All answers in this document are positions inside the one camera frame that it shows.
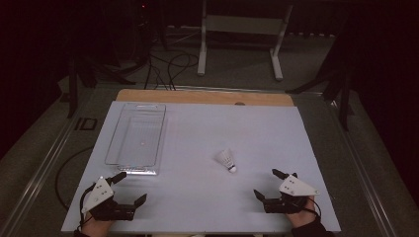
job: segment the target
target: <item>table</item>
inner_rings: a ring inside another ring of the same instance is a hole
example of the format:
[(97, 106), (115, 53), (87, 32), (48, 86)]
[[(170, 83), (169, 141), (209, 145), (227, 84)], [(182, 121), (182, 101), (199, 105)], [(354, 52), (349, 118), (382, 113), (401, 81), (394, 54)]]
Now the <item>table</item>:
[[(119, 221), (112, 231), (288, 232), (291, 227), (286, 218), (266, 214), (253, 195), (253, 189), (257, 189), (267, 198), (278, 197), (280, 182), (271, 174), (272, 168), (297, 172), (301, 179), (317, 187), (321, 193), (317, 201), (325, 216), (323, 224), (329, 230), (340, 230), (298, 110), (289, 96), (122, 90), (107, 115), (62, 231), (73, 231), (78, 225), (81, 193), (100, 176), (114, 175), (104, 159), (126, 100), (164, 102), (168, 119), (160, 174), (127, 177), (113, 186), (119, 203), (129, 203), (144, 193), (148, 193), (148, 200), (132, 222)], [(237, 102), (247, 106), (233, 106)], [(233, 151), (238, 169), (235, 174), (211, 159), (214, 152), (225, 147)]]

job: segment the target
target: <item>feather shuttlecock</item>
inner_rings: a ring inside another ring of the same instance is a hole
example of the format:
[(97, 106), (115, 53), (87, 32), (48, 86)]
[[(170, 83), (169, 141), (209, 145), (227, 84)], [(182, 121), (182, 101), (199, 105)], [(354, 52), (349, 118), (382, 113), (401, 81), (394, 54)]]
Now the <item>feather shuttlecock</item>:
[(237, 171), (230, 149), (225, 149), (215, 156), (215, 160), (227, 168), (230, 173)]

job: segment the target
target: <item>table leg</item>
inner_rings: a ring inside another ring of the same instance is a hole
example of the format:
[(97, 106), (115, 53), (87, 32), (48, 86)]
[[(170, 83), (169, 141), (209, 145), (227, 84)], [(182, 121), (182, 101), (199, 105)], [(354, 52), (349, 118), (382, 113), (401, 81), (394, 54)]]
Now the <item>table leg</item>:
[(206, 74), (207, 64), (207, 0), (203, 0), (203, 18), (201, 26), (201, 50), (198, 61), (198, 75), (204, 76)]

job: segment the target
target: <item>gray floor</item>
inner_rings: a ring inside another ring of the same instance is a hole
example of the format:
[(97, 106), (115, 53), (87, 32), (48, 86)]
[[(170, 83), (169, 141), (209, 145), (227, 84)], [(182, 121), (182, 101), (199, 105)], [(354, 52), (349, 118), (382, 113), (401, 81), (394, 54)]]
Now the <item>gray floor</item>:
[[(211, 41), (206, 75), (198, 76), (194, 66), (176, 77), (174, 83), (178, 90), (203, 87), (283, 93), (315, 77), (332, 42), (333, 39), (325, 38), (287, 37), (280, 52), (285, 79), (278, 82), (274, 79), (266, 44), (255, 47), (246, 42), (236, 47)], [(199, 42), (194, 38), (170, 45), (171, 49), (194, 55), (199, 52)], [(154, 56), (166, 60), (178, 53), (164, 52), (160, 45), (152, 51)], [(174, 63), (185, 64), (187, 57), (180, 57)], [(167, 83), (167, 63), (153, 57), (152, 64)], [(171, 70), (175, 75), (180, 68)], [(129, 80), (137, 82), (130, 87), (142, 88), (146, 74), (144, 67), (129, 75)], [(157, 74), (153, 70), (151, 84)], [(159, 84), (159, 89), (164, 89), (161, 81)], [(61, 87), (64, 92), (67, 90), (66, 79)], [(81, 104), (73, 119), (66, 118), (66, 103), (55, 102), (1, 160), (0, 223), (4, 232), (0, 233), (71, 236), (60, 232), (66, 211), (54, 193), (55, 175), (67, 158), (94, 145), (109, 105), (121, 88), (127, 86), (106, 79), (101, 79), (96, 89), (81, 87)], [(318, 92), (323, 89), (324, 85), (319, 85), (293, 96), (293, 100), (301, 112), (342, 227), (337, 236), (419, 236), (418, 209), (356, 93), (352, 93), (350, 100), (350, 131), (345, 132), (337, 122), (336, 108), (319, 97)], [(79, 118), (97, 119), (98, 127), (74, 130)], [(75, 156), (60, 173), (58, 190), (66, 203), (72, 200), (90, 152), (88, 149)]]

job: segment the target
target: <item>dark background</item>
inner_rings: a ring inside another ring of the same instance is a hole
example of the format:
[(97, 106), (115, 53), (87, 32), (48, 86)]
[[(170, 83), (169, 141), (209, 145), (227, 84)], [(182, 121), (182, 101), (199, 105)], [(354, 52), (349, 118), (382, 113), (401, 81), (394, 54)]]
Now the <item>dark background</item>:
[[(80, 2), (20, 0), (1, 4), (3, 118), (0, 157), (59, 98), (56, 82), (68, 74), (69, 46), (77, 36), (77, 29), (80, 26), (89, 29), (90, 22), (97, 26), (94, 31), (100, 31), (100, 24), (97, 24), (101, 21), (100, 14), (91, 14), (89, 18), (74, 17), (74, 14), (83, 13)], [(100, 1), (85, 2), (97, 4)], [(201, 24), (200, 1), (162, 3), (166, 25)], [(230, 9), (225, 1), (215, 0), (209, 8), (220, 13)], [(238, 10), (237, 13), (264, 17), (276, 14), (275, 11), (264, 11), (267, 9), (272, 8), (260, 4), (250, 12)], [(367, 10), (356, 19), (362, 43), (361, 50), (356, 52), (352, 89), (359, 93), (400, 176), (418, 203), (415, 182), (419, 178), (416, 171), (419, 165), (419, 48), (416, 37), (419, 21), (415, 14), (419, 8), (416, 3), (406, 1), (391, 7), (364, 9)], [(296, 5), (288, 33), (338, 35), (352, 10), (353, 7), (345, 4), (339, 7), (329, 3)], [(337, 50), (342, 50), (339, 51), (342, 55), (353, 52), (342, 47)]]

